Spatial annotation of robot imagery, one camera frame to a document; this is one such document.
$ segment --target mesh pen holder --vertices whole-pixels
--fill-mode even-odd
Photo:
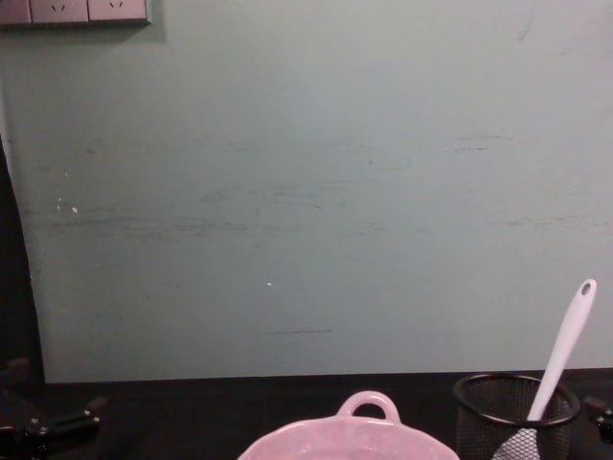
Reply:
[[[492,460],[503,443],[517,432],[526,433],[520,431],[526,428],[536,432],[538,457],[534,455],[534,443],[526,443],[522,459],[567,460],[579,400],[559,385],[542,420],[527,422],[539,383],[539,379],[511,374],[483,374],[459,380],[453,394],[458,402],[456,451],[460,458]]]

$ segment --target wall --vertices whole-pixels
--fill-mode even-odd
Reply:
[[[0,37],[51,381],[613,364],[613,6],[181,0]]]

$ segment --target bowl handle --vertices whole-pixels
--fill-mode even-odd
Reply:
[[[380,407],[385,414],[385,420],[400,424],[400,416],[392,400],[383,393],[377,393],[376,391],[362,391],[361,393],[354,394],[345,401],[337,415],[351,416],[359,406],[365,404],[372,404]]]

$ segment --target pink bowl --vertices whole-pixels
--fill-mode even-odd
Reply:
[[[385,420],[354,417],[364,404],[383,409]],[[387,396],[351,396],[333,417],[284,426],[259,439],[238,460],[459,460],[436,439],[405,426]]]

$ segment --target white spatula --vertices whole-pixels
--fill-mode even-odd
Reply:
[[[587,280],[573,297],[573,301],[568,307],[559,328],[559,333],[557,333],[554,350],[528,414],[529,422],[537,422],[543,417],[547,404],[554,394],[559,378],[566,367],[568,358],[573,352],[590,310],[592,310],[595,296],[596,281]],[[498,448],[492,460],[540,460],[536,443],[536,430],[522,428],[517,431]]]

